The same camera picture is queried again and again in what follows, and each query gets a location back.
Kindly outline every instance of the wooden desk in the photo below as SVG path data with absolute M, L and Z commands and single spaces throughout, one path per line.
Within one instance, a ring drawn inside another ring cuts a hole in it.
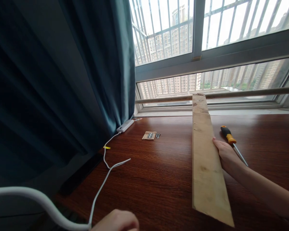
M 221 139 L 226 125 L 249 166 L 289 190 L 289 115 L 211 116 Z M 142 140 L 145 131 L 161 133 Z M 141 230 L 233 230 L 192 209 L 192 117 L 151 117 L 135 121 L 106 151 L 112 170 L 95 204 L 96 224 L 113 209 L 136 214 Z M 108 172 L 101 162 L 69 196 L 57 200 L 89 218 L 93 199 Z M 224 172 L 237 230 L 288 230 L 277 215 Z

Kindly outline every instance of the sky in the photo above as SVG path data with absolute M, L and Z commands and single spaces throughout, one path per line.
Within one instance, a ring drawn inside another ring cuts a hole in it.
M 132 6 L 131 8 L 134 9 L 132 0 L 129 0 L 129 1 L 130 1 L 131 6 Z M 142 9 L 143 9 L 143 14 L 144 14 L 144 22 L 145 22 L 146 32 L 147 32 L 147 35 L 151 35 L 151 34 L 153 34 L 153 29 L 152 29 L 152 23 L 151 23 L 149 0 L 140 0 L 140 1 L 141 1 Z M 189 3 L 189 13 L 190 13 L 190 17 L 192 17 L 194 14 L 194 0 L 189 0 L 189 2 L 190 2 Z M 229 5 L 233 2 L 235 2 L 235 0 L 225 0 L 225 5 Z M 269 0 L 269 4 L 268 4 L 267 10 L 266 10 L 266 13 L 264 15 L 262 24 L 260 26 L 259 32 L 266 31 L 276 2 L 277 2 L 277 0 Z M 160 0 L 159 3 L 160 3 L 160 10 L 161 10 L 162 28 L 161 28 L 160 19 L 159 19 L 158 1 L 157 0 L 150 0 L 152 18 L 153 18 L 153 27 L 154 27 L 155 33 L 161 31 L 161 29 L 164 30 L 164 29 L 169 28 L 167 0 Z M 247 4 L 248 4 L 247 2 L 240 4 L 236 8 L 236 13 L 234 16 L 234 23 L 233 23 L 232 34 L 230 37 L 230 42 L 235 42 L 240 36 L 241 27 L 242 27 L 242 23 L 244 20 L 244 15 L 245 15 Z M 260 0 L 258 8 L 256 9 L 256 16 L 254 19 L 254 23 L 252 25 L 252 29 L 257 28 L 257 26 L 258 26 L 264 4 L 265 4 L 265 0 Z M 188 18 L 188 15 L 187 15 L 188 0 L 179 0 L 179 5 L 185 6 L 185 11 L 186 11 L 185 19 L 187 20 L 187 18 Z M 255 5 L 256 5 L 256 0 L 253 0 L 251 8 L 250 8 L 250 13 L 248 16 L 247 24 L 246 24 L 244 36 L 248 32 L 251 18 L 252 18 L 253 12 L 255 10 Z M 221 6 L 222 6 L 222 0 L 212 0 L 212 10 L 216 10 L 218 8 L 221 8 Z M 171 17 L 170 17 L 171 23 L 172 23 L 172 12 L 177 8 L 178 8 L 178 1 L 177 0 L 169 0 L 169 11 L 170 11 L 170 15 L 171 15 Z M 280 3 L 279 9 L 276 13 L 272 27 L 276 27 L 278 25 L 278 23 L 280 22 L 280 19 L 284 15 L 284 13 L 286 13 L 288 11 L 288 8 L 289 8 L 289 0 L 282 0 Z M 209 10 L 210 10 L 210 0 L 206 0 L 205 13 L 209 12 Z M 234 10 L 234 8 L 232 7 L 232 8 L 225 10 L 223 12 L 220 37 L 219 37 L 219 42 L 218 42 L 219 46 L 222 45 L 226 39 L 228 39 L 231 21 L 232 21 L 232 16 L 233 16 L 233 10 Z M 136 12 L 137 12 L 137 18 L 139 21 L 139 15 L 138 15 L 137 8 L 136 8 Z M 220 14 L 221 13 L 217 13 L 217 14 L 214 14 L 211 16 L 208 49 L 216 47 Z M 134 10 L 132 10 L 132 16 L 134 18 L 134 23 L 137 24 L 136 20 L 135 20 Z M 202 50 L 206 50 L 208 21 L 209 21 L 208 19 L 209 19 L 208 17 L 205 17 L 205 19 L 204 19 Z

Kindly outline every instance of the yellow screwdriver handle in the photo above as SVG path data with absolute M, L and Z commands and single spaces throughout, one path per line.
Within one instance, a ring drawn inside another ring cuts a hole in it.
M 226 126 L 221 126 L 221 131 L 222 131 L 224 137 L 227 138 L 229 144 L 234 144 L 234 143 L 237 142 L 237 141 L 233 138 L 233 136 L 231 135 L 230 130 L 229 130 Z

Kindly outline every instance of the screwdriver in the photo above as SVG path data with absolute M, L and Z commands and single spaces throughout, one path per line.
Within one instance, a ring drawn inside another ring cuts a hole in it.
M 239 158 L 245 163 L 245 165 L 248 167 L 248 164 L 246 163 L 244 157 L 242 156 L 242 154 L 240 153 L 240 151 L 238 150 L 237 146 L 235 145 L 236 144 L 236 140 L 233 138 L 233 136 L 231 135 L 231 132 L 230 130 L 226 127 L 226 126 L 221 126 L 221 131 L 222 131 L 222 134 L 224 135 L 224 137 L 227 138 L 228 140 L 228 143 L 229 144 L 233 144 L 235 150 L 237 151 L 237 154 L 239 156 Z

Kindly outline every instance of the hand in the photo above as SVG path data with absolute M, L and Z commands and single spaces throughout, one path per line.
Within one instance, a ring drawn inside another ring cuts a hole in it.
M 246 165 L 241 161 L 234 149 L 227 143 L 217 140 L 213 137 L 213 143 L 218 148 L 219 156 L 223 169 L 232 175 L 236 168 L 244 168 Z
M 97 223 L 91 231 L 138 231 L 139 222 L 129 211 L 113 210 Z

